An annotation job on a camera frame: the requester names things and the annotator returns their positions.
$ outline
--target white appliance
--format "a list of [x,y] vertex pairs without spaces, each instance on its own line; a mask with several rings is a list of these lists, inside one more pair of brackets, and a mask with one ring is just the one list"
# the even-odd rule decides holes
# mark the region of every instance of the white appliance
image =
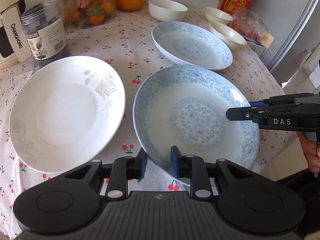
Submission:
[[20,15],[45,0],[0,0],[0,69],[31,56]]
[[299,69],[305,68],[320,50],[318,1],[254,0],[249,7],[259,15],[275,38],[261,60],[279,84],[287,82]]

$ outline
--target refrigerator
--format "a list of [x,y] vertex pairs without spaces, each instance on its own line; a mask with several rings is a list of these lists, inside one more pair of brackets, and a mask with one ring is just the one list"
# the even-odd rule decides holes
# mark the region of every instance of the refrigerator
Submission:
[[298,72],[292,81],[299,85],[320,59],[319,0],[254,0],[249,9],[275,38],[261,60],[279,84]]

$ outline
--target ribbed black surface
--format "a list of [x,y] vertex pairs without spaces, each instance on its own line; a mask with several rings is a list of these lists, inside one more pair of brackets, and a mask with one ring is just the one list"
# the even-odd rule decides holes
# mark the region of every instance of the ribbed black surface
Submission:
[[124,201],[109,203],[92,224],[63,236],[24,232],[19,240],[298,240],[294,233],[261,237],[227,225],[208,202],[187,192],[132,192]]

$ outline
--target clear plastic jar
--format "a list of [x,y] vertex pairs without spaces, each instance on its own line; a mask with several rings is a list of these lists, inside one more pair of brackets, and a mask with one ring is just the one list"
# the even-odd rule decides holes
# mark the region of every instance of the clear plastic jar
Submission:
[[22,14],[21,21],[32,54],[40,67],[69,56],[58,0],[47,0],[33,6]]
[[65,0],[67,20],[79,28],[101,25],[113,18],[115,0]]

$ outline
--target table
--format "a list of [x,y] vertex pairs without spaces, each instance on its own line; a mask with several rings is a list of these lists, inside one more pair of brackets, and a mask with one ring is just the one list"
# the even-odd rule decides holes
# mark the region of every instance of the table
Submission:
[[[189,9],[184,19],[188,23],[208,29],[204,13]],[[159,21],[148,14],[148,6],[140,11],[117,12],[107,24],[92,29],[66,27],[70,55],[97,57],[109,63],[122,78],[126,92],[126,108],[121,126],[105,149],[97,156],[103,163],[116,158],[137,155],[140,144],[132,123],[132,104],[141,83],[153,72],[172,65],[153,44],[151,29]],[[227,78],[246,96],[257,101],[284,92],[250,47],[233,52],[233,64],[219,74]],[[0,70],[0,230],[15,238],[21,230],[14,218],[12,206],[24,190],[57,174],[42,174],[24,165],[10,143],[9,114],[19,90],[39,67],[34,59]],[[260,173],[277,155],[295,140],[292,132],[260,131],[260,149],[252,170]],[[188,190],[149,160],[145,177],[131,180],[128,189],[148,191]]]

